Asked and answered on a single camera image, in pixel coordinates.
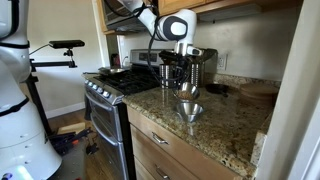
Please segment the drawer handle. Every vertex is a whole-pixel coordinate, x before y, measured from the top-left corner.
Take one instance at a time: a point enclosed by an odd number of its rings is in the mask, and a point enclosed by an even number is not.
[[[158,136],[156,133],[154,133],[154,132],[152,132],[152,137],[153,137],[153,139],[156,140],[159,144],[168,144],[168,145],[169,145],[169,143],[168,143],[166,140],[162,139],[161,137],[159,137],[159,136]]]
[[[162,177],[162,179],[170,179],[170,177],[166,175],[157,165],[156,165],[156,171]]]

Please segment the oven handle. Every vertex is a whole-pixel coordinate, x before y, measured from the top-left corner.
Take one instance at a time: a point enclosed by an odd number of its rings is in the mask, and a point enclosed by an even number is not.
[[[87,98],[88,98],[90,101],[92,101],[93,103],[95,103],[95,104],[97,104],[98,106],[102,107],[103,109],[105,109],[105,110],[107,110],[107,111],[112,111],[112,108],[111,108],[111,107],[108,107],[107,105],[98,102],[98,101],[95,100],[95,98],[92,97],[88,92],[86,92],[86,96],[87,96]]]
[[[93,116],[92,114],[90,114],[91,120],[92,120],[92,124],[94,125],[94,127],[96,128],[96,130],[98,131],[98,133],[103,137],[103,139],[105,139],[106,141],[108,141],[112,146],[118,146],[118,141],[113,138],[113,137],[108,137],[106,136],[102,130],[99,128],[99,126],[97,126],[97,124],[94,122],[94,119],[96,118],[95,116]]]

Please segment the stove burner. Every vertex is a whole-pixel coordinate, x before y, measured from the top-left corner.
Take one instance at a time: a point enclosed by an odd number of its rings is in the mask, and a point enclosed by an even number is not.
[[[159,86],[151,73],[126,71],[120,74],[95,77],[104,85],[122,92],[124,95],[142,92]]]

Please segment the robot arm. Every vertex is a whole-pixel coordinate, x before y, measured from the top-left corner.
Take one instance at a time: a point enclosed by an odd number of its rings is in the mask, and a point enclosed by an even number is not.
[[[145,7],[142,0],[118,0],[129,11],[134,12]],[[148,28],[150,34],[156,33],[155,39],[160,41],[177,41],[174,51],[182,56],[201,56],[203,51],[193,47],[197,18],[196,14],[187,9],[161,17],[157,17],[148,8],[143,8],[138,19]]]
[[[0,0],[0,177],[48,179],[62,159],[45,139],[36,106],[19,88],[31,71],[28,2]]]

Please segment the baseboard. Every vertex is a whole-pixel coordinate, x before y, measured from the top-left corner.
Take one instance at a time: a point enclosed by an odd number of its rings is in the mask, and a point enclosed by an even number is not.
[[[83,108],[85,108],[84,102],[78,103],[78,104],[73,104],[71,106],[67,106],[67,107],[63,107],[63,108],[59,108],[59,109],[54,109],[51,111],[46,111],[45,113],[46,113],[47,118],[49,119],[49,118],[53,118],[53,117],[60,116],[63,114],[78,111]]]

